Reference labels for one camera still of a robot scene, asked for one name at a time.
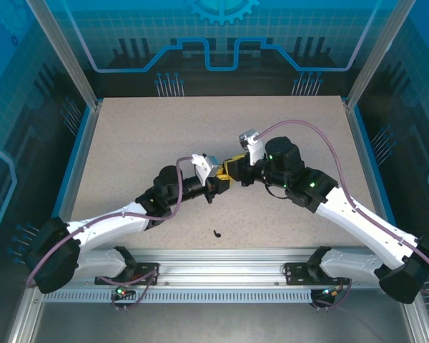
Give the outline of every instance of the blue enclosure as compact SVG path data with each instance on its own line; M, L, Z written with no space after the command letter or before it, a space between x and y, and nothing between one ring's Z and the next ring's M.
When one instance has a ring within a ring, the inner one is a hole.
M63 39L36 20L46 5ZM398 32L376 49L388 24ZM97 99L227 95L347 98L377 212L429 232L429 0L0 0L0 342L25 287L27 232L61 210Z

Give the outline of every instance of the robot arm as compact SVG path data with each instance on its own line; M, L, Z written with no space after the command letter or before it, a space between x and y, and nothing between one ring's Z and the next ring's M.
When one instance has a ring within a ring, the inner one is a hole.
M213 156L192 155L192 163L196 176L182 180L182 202L204 195L210 204L217 194L229 189L231 179L217 175L220 166ZM23 253L30 271L62 239L85 229L42 264L34 277L40 291L54 292L71 279L81 277L102 275L116 282L129 281L134 277L135 261L124 247L94 249L125 234L143 232L161 224L172 213L170 207L177 203L178 193L177 168L166 166L154 179L153 187L116 211L68 223L60 218L47 221Z
M344 191L324 172L305 166L300 152L287 137L276 137L266 145L250 130L240 136L246 151L224 161L220 166L213 156L193 155L196 176L182 181L182 201L204 195L211 203L215 195L229 189L232 181L247 187L262 182L266 187L279 187L294 204L319 214L347 230L369 247L373 255L346 254L320 247L307 263L308 272L316 281L325 277L346 277L365 282L379 282L392 298L411 303L429 275L429 266L403 242L408 242L429 256L429 237L418 240L399 230L355 201L370 218L402 237L399 242L349 205ZM166 166L154 179L153 187L134 202L100 217L69 222L51 219L24 252L23 260L33 270L43 256L61 239L81 227L89 229L76 235L42 265L34 280L41 292L63 287L74 277L103 275L118 282L134 277L134 260L125 248L93 250L121 235L142 232L163 220L143 219L129 214L165 218L170 206L177 203L178 185L175 166Z

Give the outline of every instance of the purple cable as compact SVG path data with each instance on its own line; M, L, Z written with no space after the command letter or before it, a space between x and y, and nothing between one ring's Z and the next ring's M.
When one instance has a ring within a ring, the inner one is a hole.
M325 301L322 301L322 300L317 300L317 302L319 302L320 304L326 305L328 309L333 309L333 308L335 307L335 305L334 305L334 306L330 306L330 303L329 303L329 302L325 302ZM347 309L343 309L342 307L339 307L338 309L339 309L340 311L342 311L342 312L344 312L344 313L346 313L346 314L348 314L348 315L352 316L352 317L355 317L359 322L363 323L363 324L364 324L364 326L365 326L365 327L366 327L370 332L372 332L372 334L373 334L374 336L376 336L376 337L377 337L381 342L386 343L386 341L385 341L383 338L381 338L381 336L380 336L379 334L377 334L377 333L375 332L375 330L374 330L374 329L373 329L369 324L367 324L367 322L366 322L366 321L364 321L364 319L362 319L360 316L358 316L356 313L351 312L351 311L348 311Z
M346 302L346 299L348 299L348 295L350 295L351 293L351 289L352 289L352 280L350 279L350 283L348 284L348 286L346 287L346 292L345 295L343 295L343 298L336 304L330 304L330 309L336 309L338 307L340 307L341 304L343 304L344 302Z
M108 282L109 284L113 284L115 286L129 286L131 284L136 284L140 281L145 280L146 278L149 277L149 281L148 284L146 285L146 288L143 290L143 293L139 296L139 298L136 300L136 302L134 302L133 304L126 306L124 305L123 308L124 310L126 309L133 309L134 307L136 307L144 298L145 294L148 292L149 286L151 286L152 281L154 280L154 275L157 274L157 272L155 270L150 271L148 274L132 281L132 282L114 282L106 277L100 277L101 280ZM114 299L112 298L112 305L115 306L117 309L121 308L119 307L116 302L114 301Z
M85 224L83 227L80 227L78 229L76 229L75 231L73 231L71 234L69 234L68 236L64 237L60 242L57 242L57 244L55 244L41 259L40 262L38 262L38 264L35 266L34 270L31 271L29 277L27 278L26 281L26 286L27 287L31 287L32 283L31 281L34 279L36 273L38 273L38 271L41 269L41 267L43 266L43 264L46 263L46 261L52 256L52 254L54 252L56 252L56 250L58 248L60 248L62 245L64 245L67 241L69 241L71 238L75 237L78 233L83 232L85 230L85 228L90 228L92 225L97 224L105 219L109 219L109 218L115 218L115 217L138 217L138 218L143 218L143 219L148 219L148 220L157 220L157 221L163 221L163 220L168 220L173 218L178 210L179 207L181 206L181 202L183 199L183 180L182 180L182 176L181 176L181 169L179 167L179 163L181 161L187 161L192 159L192 157L188 156L188 157L182 157L180 159L177 160L176 163L176 167L177 167L177 177L178 177L178 199L177 199L177 204L173 210L173 212L168 215L167 217L151 217L151 216L146 216L144 214L138 214L138 213L134 213L134 212L125 212L123 213L114 213L114 214L107 214L105 216L99 217L97 219L94 219L92 221L90 221L89 223Z
M135 279L135 280L130 281L130 282L115 282L115 281L112 281L111 279L109 279L107 277L99 277L99 279L101 279L102 281L105 281L109 284L112 284L113 286L131 286L133 284L138 284L139 282L147 279L148 277L150 277L151 275L154 275L154 274L157 274L157 272L153 269L152 271L143 275L142 277L139 277L138 279Z
M327 147L330 150L330 153L332 154L332 156L334 158L335 165L336 165L337 171L338 171L338 175L340 176L340 183L341 183L341 186L342 186L342 189L343 189L343 193L345 193L345 196L346 196L346 198L347 198L348 203L350 204L350 206L357 213L359 213L364 219L366 219L368 222L370 222L371 224L375 225L378 229L380 229L381 231L385 232L386 234L389 234L393 239L401 242L403 245L405 245L407 248L409 248L415 254L417 254L419 257L421 257L423 259L423 261L426 262L429 265L429 257L427 257L419 249L415 248L412 244L408 243L407 241L403 241L402 237L399 237L394 232L389 231L382 224L378 223L373 218L370 218L361 209L358 209L356 207L356 204L354 203L354 201L352 200L352 198L350 196L350 193L348 192L348 188L346 186L345 178L343 176L342 165L340 163L340 160L338 159L337 153L335 152L335 149L334 149L333 145L330 143L330 141L326 137L326 135L321 130L319 130L315 125L310 124L310 123L308 123L306 121L303 121L303 120L298 120L298 119L284 120L284 121L281 121L281 122L279 122L279 123L277 123L275 125L272 125L268 129L266 129L265 131L263 131L259 136L255 137L255 140L257 141L258 139L261 139L263 136L265 136L269 132L273 131L274 129L276 129L276 128L280 127L280 126L283 126L283 125L287 125L287 124L299 124L299 125L303 125L303 126L309 127L310 129L312 129L313 131L315 131L322 138L322 140L326 143Z

